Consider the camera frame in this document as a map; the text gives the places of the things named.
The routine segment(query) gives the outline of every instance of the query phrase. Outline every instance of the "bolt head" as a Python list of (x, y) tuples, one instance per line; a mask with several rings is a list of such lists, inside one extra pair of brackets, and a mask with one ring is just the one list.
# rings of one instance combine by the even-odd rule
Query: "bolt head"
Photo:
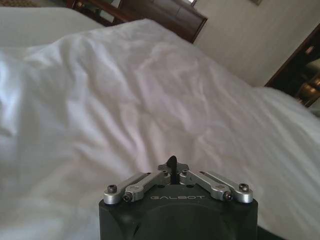
[(131, 193), (127, 192), (126, 194), (123, 195), (122, 197), (123, 201), (125, 201), (126, 203), (131, 202), (133, 199), (133, 196)]
[(239, 189), (240, 189), (242, 192), (249, 192), (249, 185), (246, 184), (246, 183), (240, 183), (240, 184), (239, 184)]
[(117, 185), (111, 184), (106, 188), (106, 190), (109, 194), (114, 194), (117, 192)]
[(229, 201), (232, 201), (232, 199), (234, 199), (234, 197), (232, 196), (231, 192), (226, 191), (226, 192), (223, 194), (223, 200), (229, 202)]

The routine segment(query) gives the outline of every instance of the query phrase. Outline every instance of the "wall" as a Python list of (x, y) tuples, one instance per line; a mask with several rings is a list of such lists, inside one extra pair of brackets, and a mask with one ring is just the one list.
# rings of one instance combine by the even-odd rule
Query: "wall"
[(208, 17), (196, 45), (253, 86), (263, 86), (320, 23), (320, 0), (198, 0)]

